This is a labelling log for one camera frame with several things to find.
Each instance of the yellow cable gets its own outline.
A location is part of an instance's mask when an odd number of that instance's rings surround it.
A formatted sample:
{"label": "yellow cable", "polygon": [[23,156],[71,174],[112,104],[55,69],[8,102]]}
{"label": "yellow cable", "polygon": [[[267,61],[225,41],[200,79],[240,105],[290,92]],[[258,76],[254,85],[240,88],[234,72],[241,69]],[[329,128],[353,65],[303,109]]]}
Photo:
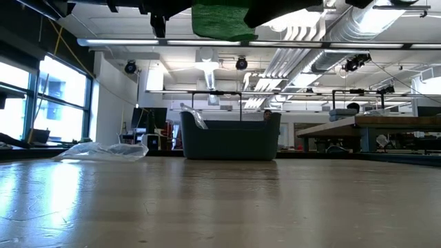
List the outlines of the yellow cable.
{"label": "yellow cable", "polygon": [[[55,32],[59,33],[57,30],[57,27],[55,26],[54,22],[51,19],[48,19],[49,22],[52,24],[52,27],[54,28]],[[118,96],[117,94],[113,93],[111,90],[109,90],[104,84],[102,84],[100,81],[98,81],[96,79],[96,77],[84,66],[84,64],[78,59],[78,57],[75,55],[74,51],[72,51],[72,49],[70,49],[70,46],[68,45],[68,43],[63,39],[63,37],[61,37],[61,41],[64,43],[64,45],[68,48],[70,54],[75,58],[76,62],[78,62],[81,67],[83,68],[83,70],[85,72],[87,72],[87,74],[89,74],[89,76],[91,76],[100,86],[102,86],[103,88],[105,88],[108,92],[110,92],[111,94],[113,94],[114,96],[118,97],[119,99],[125,101],[126,103],[129,103],[132,106],[135,106],[135,104],[125,100],[124,98]]]}
{"label": "yellow cable", "polygon": [[[61,33],[62,32],[63,32],[63,27],[61,27],[59,31],[57,30],[58,38],[57,38],[57,43],[55,44],[54,55],[52,56],[53,59],[57,55],[58,47],[60,45],[60,39],[62,39],[62,37],[61,37]],[[43,102],[43,97],[44,97],[46,88],[48,86],[48,81],[49,81],[49,72],[48,72],[48,75],[46,76],[46,82],[44,83],[43,94],[41,95],[40,104],[39,104],[39,106],[37,108],[37,112],[35,113],[34,120],[32,121],[32,124],[31,124],[30,133],[29,133],[29,137],[28,137],[28,143],[30,142],[30,140],[32,139],[32,135],[34,134],[34,124],[35,124],[35,121],[36,121],[36,119],[37,119],[37,117],[39,115],[39,112],[40,112],[41,103]]]}

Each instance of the glass window pane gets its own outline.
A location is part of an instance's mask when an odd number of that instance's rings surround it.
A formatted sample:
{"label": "glass window pane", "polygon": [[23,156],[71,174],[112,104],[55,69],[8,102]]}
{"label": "glass window pane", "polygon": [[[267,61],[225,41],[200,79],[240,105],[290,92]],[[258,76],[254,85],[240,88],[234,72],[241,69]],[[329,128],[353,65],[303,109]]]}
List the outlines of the glass window pane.
{"label": "glass window pane", "polygon": [[0,132],[21,140],[25,123],[26,99],[6,99],[4,110],[0,110]]}
{"label": "glass window pane", "polygon": [[29,72],[0,62],[0,82],[27,89]]}
{"label": "glass window pane", "polygon": [[51,141],[79,141],[83,129],[83,110],[43,100],[34,128],[50,130]]}
{"label": "glass window pane", "polygon": [[77,71],[48,56],[40,62],[40,93],[44,91],[44,94],[48,96],[84,106],[85,87],[86,77]]}

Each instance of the workbench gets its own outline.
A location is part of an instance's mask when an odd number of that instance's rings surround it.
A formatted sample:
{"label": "workbench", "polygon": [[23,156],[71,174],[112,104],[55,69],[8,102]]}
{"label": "workbench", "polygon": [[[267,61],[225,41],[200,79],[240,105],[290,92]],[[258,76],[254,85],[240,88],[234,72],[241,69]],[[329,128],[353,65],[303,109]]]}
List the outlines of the workbench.
{"label": "workbench", "polygon": [[301,130],[297,137],[303,139],[304,152],[309,151],[309,138],[359,138],[362,152],[376,152],[378,135],[417,131],[441,132],[441,118],[352,116]]}

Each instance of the plastic bag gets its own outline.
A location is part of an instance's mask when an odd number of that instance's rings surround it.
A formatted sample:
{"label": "plastic bag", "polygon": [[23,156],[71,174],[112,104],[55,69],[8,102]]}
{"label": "plastic bag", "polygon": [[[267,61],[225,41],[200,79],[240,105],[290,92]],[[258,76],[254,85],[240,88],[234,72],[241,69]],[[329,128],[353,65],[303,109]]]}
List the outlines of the plastic bag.
{"label": "plastic bag", "polygon": [[74,145],[69,150],[53,158],[55,161],[63,159],[79,159],[87,161],[134,162],[143,158],[148,148],[143,144],[128,145],[116,144],[111,146],[96,142]]}
{"label": "plastic bag", "polygon": [[381,134],[377,137],[377,143],[380,144],[381,147],[386,147],[386,145],[389,144],[389,140],[387,139],[386,136]]}
{"label": "plastic bag", "polygon": [[204,122],[204,119],[202,118],[202,114],[192,107],[188,107],[184,103],[181,103],[181,109],[182,111],[190,112],[190,114],[193,114],[194,120],[196,121],[196,125],[201,129],[208,129],[207,125]]}
{"label": "plastic bag", "polygon": [[363,114],[363,116],[389,116],[390,113],[391,113],[391,110],[379,109],[379,110],[371,110],[371,111],[365,112]]}

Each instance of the wooden table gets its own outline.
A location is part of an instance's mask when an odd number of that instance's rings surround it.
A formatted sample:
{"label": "wooden table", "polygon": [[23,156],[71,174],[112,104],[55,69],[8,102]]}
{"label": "wooden table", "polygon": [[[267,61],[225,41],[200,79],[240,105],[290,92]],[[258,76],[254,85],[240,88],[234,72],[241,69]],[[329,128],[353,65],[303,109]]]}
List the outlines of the wooden table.
{"label": "wooden table", "polygon": [[441,169],[351,160],[0,164],[0,247],[434,248]]}
{"label": "wooden table", "polygon": [[339,121],[301,130],[297,133],[303,138],[303,149],[309,151],[309,138],[361,138],[363,152],[377,150],[376,137],[380,134],[403,132],[439,132],[440,117],[382,117],[353,116]]}

